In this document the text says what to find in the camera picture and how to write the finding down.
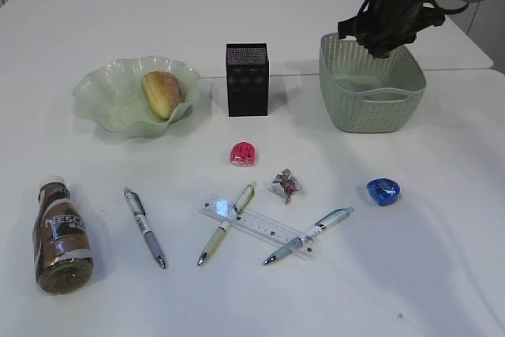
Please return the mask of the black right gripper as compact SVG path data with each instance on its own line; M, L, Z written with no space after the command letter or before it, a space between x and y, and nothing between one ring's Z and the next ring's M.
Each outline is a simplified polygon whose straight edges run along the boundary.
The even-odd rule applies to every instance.
M374 58L388 58L421 30L444 21L445 12L434 0L365 0L356 16L338 22L337 33L340 39L354 37Z

